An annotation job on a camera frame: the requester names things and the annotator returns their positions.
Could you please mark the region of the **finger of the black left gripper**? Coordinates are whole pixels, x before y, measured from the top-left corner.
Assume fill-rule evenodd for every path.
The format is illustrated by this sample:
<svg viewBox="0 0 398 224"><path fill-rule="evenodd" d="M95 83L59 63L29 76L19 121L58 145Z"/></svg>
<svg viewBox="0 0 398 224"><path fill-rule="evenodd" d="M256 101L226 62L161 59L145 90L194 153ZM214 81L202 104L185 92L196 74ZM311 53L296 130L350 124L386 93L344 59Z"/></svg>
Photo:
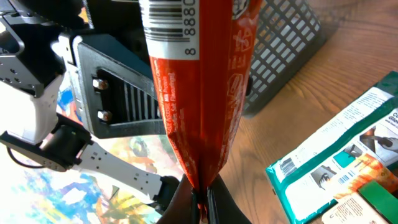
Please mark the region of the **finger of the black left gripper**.
<svg viewBox="0 0 398 224"><path fill-rule="evenodd" d="M75 103L100 139L165 134L150 66L109 34L73 39Z"/></svg>

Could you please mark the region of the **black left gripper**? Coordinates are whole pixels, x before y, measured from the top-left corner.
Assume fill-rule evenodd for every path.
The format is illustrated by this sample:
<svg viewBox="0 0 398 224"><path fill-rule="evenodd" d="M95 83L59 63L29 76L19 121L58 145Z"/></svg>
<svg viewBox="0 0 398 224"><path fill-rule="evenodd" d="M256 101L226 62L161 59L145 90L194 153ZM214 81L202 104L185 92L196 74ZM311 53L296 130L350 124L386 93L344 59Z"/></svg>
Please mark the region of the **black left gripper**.
<svg viewBox="0 0 398 224"><path fill-rule="evenodd" d="M1 93L42 96L77 70L73 39L109 34L149 65L136 1L1 1Z"/></svg>

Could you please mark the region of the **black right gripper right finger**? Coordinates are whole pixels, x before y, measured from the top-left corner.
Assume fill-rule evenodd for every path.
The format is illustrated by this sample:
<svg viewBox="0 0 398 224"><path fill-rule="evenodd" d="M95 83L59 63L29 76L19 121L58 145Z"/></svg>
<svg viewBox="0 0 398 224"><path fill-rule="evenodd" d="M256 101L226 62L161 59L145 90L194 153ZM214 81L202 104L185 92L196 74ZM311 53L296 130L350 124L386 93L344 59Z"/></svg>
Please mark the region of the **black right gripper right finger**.
<svg viewBox="0 0 398 224"><path fill-rule="evenodd" d="M236 205L220 175L217 175L206 193L209 224L251 224Z"/></svg>

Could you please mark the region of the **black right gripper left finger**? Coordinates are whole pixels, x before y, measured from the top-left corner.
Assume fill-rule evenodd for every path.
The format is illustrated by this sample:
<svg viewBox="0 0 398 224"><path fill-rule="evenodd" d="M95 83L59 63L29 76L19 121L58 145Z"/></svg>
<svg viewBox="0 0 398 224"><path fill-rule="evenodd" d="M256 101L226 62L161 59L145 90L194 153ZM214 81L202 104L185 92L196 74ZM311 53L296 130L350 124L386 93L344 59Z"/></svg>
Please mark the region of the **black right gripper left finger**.
<svg viewBox="0 0 398 224"><path fill-rule="evenodd" d="M185 175L157 224L199 224L199 209L191 183Z"/></svg>

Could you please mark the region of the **green white packet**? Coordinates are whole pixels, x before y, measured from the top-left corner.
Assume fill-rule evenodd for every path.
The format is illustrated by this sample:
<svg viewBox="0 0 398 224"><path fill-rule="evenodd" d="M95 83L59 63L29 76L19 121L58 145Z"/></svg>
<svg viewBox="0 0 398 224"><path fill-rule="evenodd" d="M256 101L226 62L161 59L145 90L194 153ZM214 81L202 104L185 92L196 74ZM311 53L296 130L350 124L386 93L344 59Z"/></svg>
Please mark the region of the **green white packet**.
<svg viewBox="0 0 398 224"><path fill-rule="evenodd" d="M397 168L396 71L267 167L266 174L288 221L306 223L350 193L369 162Z"/></svg>

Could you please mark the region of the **narrow red stick packet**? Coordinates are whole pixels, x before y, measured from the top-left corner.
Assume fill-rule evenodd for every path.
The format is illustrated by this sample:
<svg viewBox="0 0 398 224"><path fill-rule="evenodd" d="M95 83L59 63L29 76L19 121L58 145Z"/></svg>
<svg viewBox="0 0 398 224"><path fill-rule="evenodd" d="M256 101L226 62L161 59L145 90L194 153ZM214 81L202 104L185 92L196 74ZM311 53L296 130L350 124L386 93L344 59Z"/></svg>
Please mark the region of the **narrow red stick packet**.
<svg viewBox="0 0 398 224"><path fill-rule="evenodd" d="M167 137L193 188L204 192L225 165L239 125L261 2L139 5Z"/></svg>

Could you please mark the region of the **green lid jar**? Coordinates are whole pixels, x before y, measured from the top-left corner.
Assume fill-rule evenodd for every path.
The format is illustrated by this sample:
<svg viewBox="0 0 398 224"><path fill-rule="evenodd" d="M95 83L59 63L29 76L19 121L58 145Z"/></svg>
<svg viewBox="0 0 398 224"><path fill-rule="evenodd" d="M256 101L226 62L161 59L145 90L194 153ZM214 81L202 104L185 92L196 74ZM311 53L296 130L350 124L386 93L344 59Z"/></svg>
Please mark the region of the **green lid jar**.
<svg viewBox="0 0 398 224"><path fill-rule="evenodd" d="M322 215L323 224L397 224L396 193L372 181Z"/></svg>

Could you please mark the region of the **small orange white carton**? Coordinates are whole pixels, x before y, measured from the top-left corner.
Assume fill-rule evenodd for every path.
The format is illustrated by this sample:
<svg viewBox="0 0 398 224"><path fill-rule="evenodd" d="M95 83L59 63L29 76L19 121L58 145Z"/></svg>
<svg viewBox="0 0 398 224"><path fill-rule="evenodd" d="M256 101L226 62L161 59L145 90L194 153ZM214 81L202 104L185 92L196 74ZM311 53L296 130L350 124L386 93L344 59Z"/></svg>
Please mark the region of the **small orange white carton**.
<svg viewBox="0 0 398 224"><path fill-rule="evenodd" d="M340 200L371 181L376 181L388 192L397 190L397 177L375 157L363 154L334 175L327 187L333 198Z"/></svg>

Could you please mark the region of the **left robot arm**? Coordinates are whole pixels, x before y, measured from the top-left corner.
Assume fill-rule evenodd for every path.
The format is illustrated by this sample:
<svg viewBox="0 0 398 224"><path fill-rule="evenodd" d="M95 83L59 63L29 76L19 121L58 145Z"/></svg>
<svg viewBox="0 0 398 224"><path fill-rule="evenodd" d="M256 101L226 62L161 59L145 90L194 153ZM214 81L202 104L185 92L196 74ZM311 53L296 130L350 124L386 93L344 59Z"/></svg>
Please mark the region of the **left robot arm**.
<svg viewBox="0 0 398 224"><path fill-rule="evenodd" d="M107 177L164 212L178 179L95 143L164 135L137 1L1 0L1 142L35 169Z"/></svg>

